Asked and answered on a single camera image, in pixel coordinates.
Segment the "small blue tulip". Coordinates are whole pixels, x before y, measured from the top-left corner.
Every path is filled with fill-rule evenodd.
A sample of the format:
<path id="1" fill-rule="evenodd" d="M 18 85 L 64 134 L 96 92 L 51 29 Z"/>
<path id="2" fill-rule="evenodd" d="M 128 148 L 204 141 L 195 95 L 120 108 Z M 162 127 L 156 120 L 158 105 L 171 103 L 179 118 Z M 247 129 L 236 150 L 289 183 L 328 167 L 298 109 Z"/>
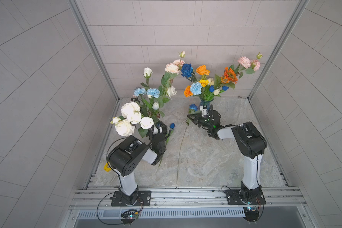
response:
<path id="1" fill-rule="evenodd" d="M 171 137 L 171 135 L 172 135 L 172 133 L 173 133 L 173 129 L 175 128 L 175 124 L 174 123 L 171 123 L 170 124 L 170 127 L 168 128 L 168 135 L 167 135 L 167 137 L 166 137 L 166 146 L 167 146 L 167 144 L 168 144 L 168 142 L 169 142 L 169 140 L 170 140 L 170 137 Z M 161 163 L 162 163 L 162 158 L 163 158 L 163 155 L 162 155 L 162 157 L 161 157 L 161 160 L 160 160 L 160 162 L 159 162 L 159 166 L 158 166 L 158 168 L 160 168 L 160 166 L 161 166 Z"/>

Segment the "white rose bouquet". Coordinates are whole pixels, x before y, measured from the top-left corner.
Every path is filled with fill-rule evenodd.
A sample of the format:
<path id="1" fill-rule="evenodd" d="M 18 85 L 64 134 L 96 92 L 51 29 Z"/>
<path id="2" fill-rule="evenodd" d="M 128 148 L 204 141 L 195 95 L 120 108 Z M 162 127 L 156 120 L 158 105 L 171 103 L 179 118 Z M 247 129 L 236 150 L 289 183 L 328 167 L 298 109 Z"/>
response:
<path id="1" fill-rule="evenodd" d="M 139 135 L 144 138 L 155 122 L 150 117 L 141 114 L 141 108 L 136 102 L 129 102 L 122 106 L 121 116 L 113 117 L 111 124 L 115 126 L 116 132 L 123 137 L 131 136 L 135 133 L 136 125 Z"/>

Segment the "dark blue rose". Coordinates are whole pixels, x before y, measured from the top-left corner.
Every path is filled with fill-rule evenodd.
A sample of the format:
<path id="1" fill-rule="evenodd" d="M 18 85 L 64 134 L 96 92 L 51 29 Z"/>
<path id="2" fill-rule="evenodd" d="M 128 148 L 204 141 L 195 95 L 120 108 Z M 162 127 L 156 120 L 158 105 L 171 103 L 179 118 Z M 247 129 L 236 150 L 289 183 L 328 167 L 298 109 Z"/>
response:
<path id="1" fill-rule="evenodd" d="M 196 111 L 198 111 L 197 106 L 195 104 L 190 104 L 187 114 L 188 115 L 189 114 L 194 114 Z M 183 145 L 184 145 L 184 142 L 185 142 L 188 126 L 190 125 L 190 119 L 188 117 L 186 119 L 186 124 L 187 124 L 187 126 L 186 126 L 186 129 L 185 129 L 185 132 L 184 132 L 184 135 L 183 135 L 183 138 L 182 138 L 182 141 L 181 141 L 180 150 L 179 150 L 178 167 L 177 167 L 177 178 L 176 178 L 176 183 L 177 184 L 178 184 L 179 166 L 180 166 L 180 160 L 181 160 L 181 151 L 183 149 Z"/>

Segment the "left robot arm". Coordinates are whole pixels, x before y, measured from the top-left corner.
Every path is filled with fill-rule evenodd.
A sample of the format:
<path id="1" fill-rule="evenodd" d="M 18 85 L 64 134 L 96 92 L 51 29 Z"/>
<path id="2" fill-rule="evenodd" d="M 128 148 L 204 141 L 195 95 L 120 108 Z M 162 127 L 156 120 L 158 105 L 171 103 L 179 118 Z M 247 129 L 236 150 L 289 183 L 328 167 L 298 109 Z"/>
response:
<path id="1" fill-rule="evenodd" d="M 167 140 L 174 128 L 174 123 L 168 127 L 163 122 L 158 121 L 146 134 L 150 140 L 148 144 L 131 135 L 124 138 L 115 148 L 108 150 L 104 170 L 106 172 L 113 171 L 117 174 L 120 187 L 115 197 L 121 203 L 132 206 L 141 201 L 134 171 L 142 160 L 153 166 L 161 161 L 167 150 Z"/>

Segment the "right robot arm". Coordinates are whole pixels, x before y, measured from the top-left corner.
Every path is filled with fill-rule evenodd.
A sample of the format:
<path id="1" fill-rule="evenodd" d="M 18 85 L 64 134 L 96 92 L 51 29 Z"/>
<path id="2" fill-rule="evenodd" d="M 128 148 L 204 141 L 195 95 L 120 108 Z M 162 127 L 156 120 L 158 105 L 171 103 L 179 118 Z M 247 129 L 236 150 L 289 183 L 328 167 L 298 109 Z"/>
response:
<path id="1" fill-rule="evenodd" d="M 240 185 L 238 198 L 242 203 L 250 205 L 265 204 L 260 185 L 260 168 L 263 154 L 268 144 L 259 130 L 251 123 L 240 125 L 221 125 L 221 115 L 212 106 L 204 117 L 202 113 L 188 114 L 188 119 L 198 127 L 207 130 L 208 136 L 216 140 L 235 139 L 244 158 L 244 175 Z"/>

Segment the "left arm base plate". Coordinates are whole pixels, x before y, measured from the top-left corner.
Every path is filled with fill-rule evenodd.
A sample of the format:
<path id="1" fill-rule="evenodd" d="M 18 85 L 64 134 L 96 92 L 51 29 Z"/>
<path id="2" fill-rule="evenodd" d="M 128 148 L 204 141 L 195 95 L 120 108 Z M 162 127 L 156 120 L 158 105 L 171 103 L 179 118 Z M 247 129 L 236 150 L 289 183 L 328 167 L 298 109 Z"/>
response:
<path id="1" fill-rule="evenodd" d="M 135 191 L 131 196 L 121 191 L 115 191 L 112 197 L 112 207 L 150 206 L 151 191 Z"/>

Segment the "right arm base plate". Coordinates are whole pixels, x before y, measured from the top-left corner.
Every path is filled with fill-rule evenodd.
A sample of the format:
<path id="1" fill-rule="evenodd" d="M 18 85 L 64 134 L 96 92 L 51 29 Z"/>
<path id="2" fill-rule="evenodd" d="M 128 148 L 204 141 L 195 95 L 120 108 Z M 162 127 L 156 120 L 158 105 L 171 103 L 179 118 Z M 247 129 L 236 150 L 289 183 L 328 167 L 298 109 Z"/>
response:
<path id="1" fill-rule="evenodd" d="M 228 205 L 265 205 L 266 199 L 261 188 L 253 190 L 225 190 Z"/>

